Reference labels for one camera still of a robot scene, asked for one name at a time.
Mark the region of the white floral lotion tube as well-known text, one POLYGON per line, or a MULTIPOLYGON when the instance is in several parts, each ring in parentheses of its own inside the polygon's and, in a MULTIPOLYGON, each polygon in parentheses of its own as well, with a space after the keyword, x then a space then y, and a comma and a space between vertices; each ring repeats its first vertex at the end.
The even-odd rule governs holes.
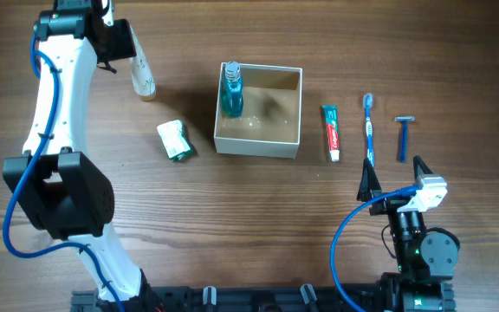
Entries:
POLYGON ((156 95, 156 84, 149 62, 141 44, 133 30, 130 28, 136 56, 129 59, 133 89, 143 101, 151 101, 156 95))

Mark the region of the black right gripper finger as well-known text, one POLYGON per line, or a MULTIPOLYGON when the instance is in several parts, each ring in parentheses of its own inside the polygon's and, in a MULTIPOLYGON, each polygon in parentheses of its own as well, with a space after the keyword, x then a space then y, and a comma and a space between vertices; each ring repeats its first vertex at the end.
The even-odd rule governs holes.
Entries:
POLYGON ((425 175, 431 175, 432 170, 424 163, 420 156, 413 157, 414 178, 419 179, 425 175))
POLYGON ((363 161, 363 171, 360 186, 357 193, 357 200, 367 202, 382 194, 382 189, 369 159, 363 161))

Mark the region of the teal mouthwash bottle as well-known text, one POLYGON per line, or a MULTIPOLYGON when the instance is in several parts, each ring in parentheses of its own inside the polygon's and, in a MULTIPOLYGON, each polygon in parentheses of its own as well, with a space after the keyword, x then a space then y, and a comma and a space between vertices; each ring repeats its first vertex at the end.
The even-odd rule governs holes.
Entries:
POLYGON ((222 109, 231 118, 243 114, 243 77, 238 62, 227 62, 222 78, 222 109))

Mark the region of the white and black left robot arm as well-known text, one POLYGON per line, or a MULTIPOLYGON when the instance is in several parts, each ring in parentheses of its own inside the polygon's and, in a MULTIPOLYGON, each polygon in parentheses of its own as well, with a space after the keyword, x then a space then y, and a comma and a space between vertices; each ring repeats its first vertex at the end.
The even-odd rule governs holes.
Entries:
POLYGON ((30 61, 39 81, 35 116, 20 156, 3 163, 11 190, 5 214, 21 208, 54 249, 73 250, 97 284, 102 311, 157 311, 158 295, 128 256, 113 227, 110 180, 87 156, 87 103, 96 69, 130 63, 133 88, 150 101, 156 84, 145 53, 111 0, 56 0, 39 15, 30 61))

